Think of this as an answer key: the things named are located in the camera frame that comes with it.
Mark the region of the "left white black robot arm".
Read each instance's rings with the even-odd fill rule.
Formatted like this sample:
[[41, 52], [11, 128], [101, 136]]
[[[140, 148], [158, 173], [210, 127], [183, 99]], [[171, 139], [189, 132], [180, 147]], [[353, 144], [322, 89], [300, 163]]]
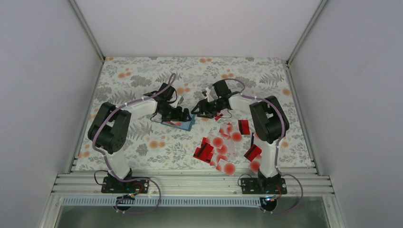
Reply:
[[132, 187], [132, 170], [120, 149], [125, 144], [130, 121], [150, 114], [159, 114], [162, 122], [190, 122], [189, 109], [178, 104], [180, 98], [172, 98], [175, 89], [163, 83], [159, 90], [144, 94], [140, 99], [125, 103], [120, 107], [104, 102], [88, 131], [93, 148], [102, 153], [108, 167], [108, 178], [120, 192]]

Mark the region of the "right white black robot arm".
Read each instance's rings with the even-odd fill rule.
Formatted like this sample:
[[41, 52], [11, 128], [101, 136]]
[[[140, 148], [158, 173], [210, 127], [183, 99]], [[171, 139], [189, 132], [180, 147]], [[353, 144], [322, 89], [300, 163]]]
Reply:
[[209, 98], [210, 89], [203, 91], [204, 99], [200, 100], [191, 113], [203, 118], [217, 117], [224, 109], [239, 110], [251, 115], [254, 138], [260, 142], [262, 161], [258, 169], [257, 186], [262, 193], [270, 193], [280, 182], [281, 172], [278, 169], [278, 153], [281, 140], [289, 129], [289, 121], [274, 95], [266, 98], [248, 96], [242, 90], [233, 92], [226, 80], [212, 85], [217, 98]]

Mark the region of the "red black striped card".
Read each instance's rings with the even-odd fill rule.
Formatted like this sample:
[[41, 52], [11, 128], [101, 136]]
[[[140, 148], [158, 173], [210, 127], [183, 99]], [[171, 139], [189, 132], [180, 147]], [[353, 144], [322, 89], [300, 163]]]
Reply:
[[217, 115], [214, 117], [214, 120], [217, 121], [219, 119], [223, 118], [223, 114], [222, 113], [217, 113]]

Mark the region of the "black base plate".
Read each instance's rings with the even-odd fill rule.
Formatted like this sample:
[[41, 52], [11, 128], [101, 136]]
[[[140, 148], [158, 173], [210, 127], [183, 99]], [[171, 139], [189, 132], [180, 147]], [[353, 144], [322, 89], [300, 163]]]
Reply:
[[102, 193], [143, 193], [148, 192], [148, 180], [136, 180], [132, 182], [121, 182], [114, 177], [105, 177], [102, 183]]
[[284, 178], [276, 180], [261, 180], [258, 178], [241, 178], [241, 191], [243, 194], [287, 194], [287, 185]]

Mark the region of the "teal leather card holder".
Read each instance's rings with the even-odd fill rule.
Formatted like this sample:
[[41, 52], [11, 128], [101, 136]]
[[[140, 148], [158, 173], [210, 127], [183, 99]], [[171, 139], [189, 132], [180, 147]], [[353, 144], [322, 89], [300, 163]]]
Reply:
[[195, 115], [191, 114], [190, 115], [191, 120], [188, 122], [173, 122], [173, 121], [169, 121], [169, 122], [162, 122], [162, 125], [165, 126], [169, 126], [175, 129], [180, 129], [180, 130], [184, 130], [187, 132], [190, 132], [192, 129], [192, 126], [195, 124]]

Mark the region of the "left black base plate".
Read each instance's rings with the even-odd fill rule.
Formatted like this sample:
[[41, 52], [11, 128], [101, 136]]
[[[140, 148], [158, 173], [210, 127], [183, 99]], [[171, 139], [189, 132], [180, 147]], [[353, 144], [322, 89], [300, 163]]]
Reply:
[[148, 180], [136, 180], [132, 182], [121, 182], [114, 177], [105, 177], [102, 183], [102, 193], [143, 193], [148, 192]]

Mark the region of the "red card with stripe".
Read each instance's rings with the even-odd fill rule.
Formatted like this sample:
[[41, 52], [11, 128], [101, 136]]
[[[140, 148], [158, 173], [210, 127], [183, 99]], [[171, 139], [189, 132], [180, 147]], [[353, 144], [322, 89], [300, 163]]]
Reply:
[[197, 147], [193, 157], [206, 163], [210, 163], [213, 157], [214, 147], [210, 144], [210, 140], [203, 137], [201, 146]]

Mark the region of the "dark red striped card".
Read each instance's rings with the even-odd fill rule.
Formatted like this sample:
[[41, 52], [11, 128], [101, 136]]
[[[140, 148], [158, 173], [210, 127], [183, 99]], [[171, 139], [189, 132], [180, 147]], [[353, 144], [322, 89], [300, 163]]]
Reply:
[[250, 135], [248, 120], [238, 120], [239, 132], [241, 135]]

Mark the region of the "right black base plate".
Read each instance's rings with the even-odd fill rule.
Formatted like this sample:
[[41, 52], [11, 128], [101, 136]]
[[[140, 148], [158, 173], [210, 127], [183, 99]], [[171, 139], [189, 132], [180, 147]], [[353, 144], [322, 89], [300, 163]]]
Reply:
[[287, 194], [287, 185], [284, 178], [276, 180], [261, 180], [258, 178], [241, 178], [241, 191], [243, 194]]

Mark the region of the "floral patterned table mat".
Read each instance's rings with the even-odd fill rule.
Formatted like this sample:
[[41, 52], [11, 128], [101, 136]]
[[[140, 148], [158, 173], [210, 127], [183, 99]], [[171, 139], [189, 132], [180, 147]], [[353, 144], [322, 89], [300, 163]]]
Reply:
[[[183, 98], [181, 106], [193, 109], [203, 98], [202, 91], [225, 79], [232, 91], [246, 95], [275, 96], [290, 127], [279, 151], [280, 167], [309, 167], [311, 158], [300, 126], [286, 72], [278, 58], [253, 57], [107, 57], [92, 104], [90, 121], [104, 102], [122, 105], [157, 90], [176, 74], [173, 87]], [[223, 124], [237, 126], [238, 120], [250, 120], [248, 113], [224, 112], [219, 120], [196, 118], [190, 131], [161, 124], [159, 116], [131, 119], [127, 139], [121, 149], [134, 170], [209, 169], [194, 158], [202, 138], [218, 135]]]

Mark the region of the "aluminium rail frame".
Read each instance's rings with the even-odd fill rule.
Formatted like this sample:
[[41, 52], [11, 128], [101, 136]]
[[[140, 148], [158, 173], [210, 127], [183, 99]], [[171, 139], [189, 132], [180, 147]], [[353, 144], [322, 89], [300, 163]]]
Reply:
[[[286, 168], [286, 197], [332, 196], [335, 191], [328, 176], [319, 176], [314, 168]], [[135, 177], [151, 179], [147, 195], [158, 196], [158, 188], [163, 196], [179, 197], [240, 197], [240, 175], [245, 175], [247, 169], [239, 169], [234, 175], [224, 173], [210, 167], [204, 170], [134, 170]], [[69, 174], [58, 174], [52, 188], [52, 194], [57, 195], [100, 195], [101, 186], [95, 180], [101, 181], [105, 172], [73, 171]]]

